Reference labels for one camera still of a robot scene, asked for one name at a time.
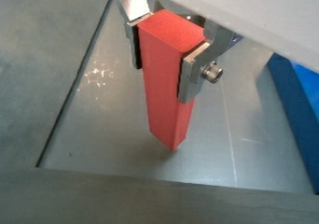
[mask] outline white surface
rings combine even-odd
[[[172,0],[319,73],[319,0]]]

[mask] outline blue object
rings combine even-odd
[[[268,67],[291,129],[319,194],[319,74],[274,54]]]

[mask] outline red block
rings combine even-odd
[[[150,131],[174,150],[186,138],[195,103],[178,98],[182,58],[204,41],[203,29],[162,10],[139,23],[139,36]]]

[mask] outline gray floor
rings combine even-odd
[[[319,199],[266,190],[32,169],[0,175],[6,224],[318,224]]]
[[[42,167],[227,187],[313,193],[268,69],[243,40],[198,96],[190,132],[170,152],[148,132],[142,71],[115,5]]]
[[[0,173],[35,166],[108,0],[0,0]]]

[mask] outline metal bracket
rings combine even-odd
[[[179,80],[179,100],[188,103],[199,94],[203,81],[216,83],[223,75],[223,69],[216,66],[218,57],[240,41],[232,31],[212,21],[206,21],[204,42],[183,59]]]
[[[126,37],[130,39],[132,63],[136,69],[142,69],[140,41],[138,23],[147,19],[152,13],[147,0],[115,0],[124,17]]]

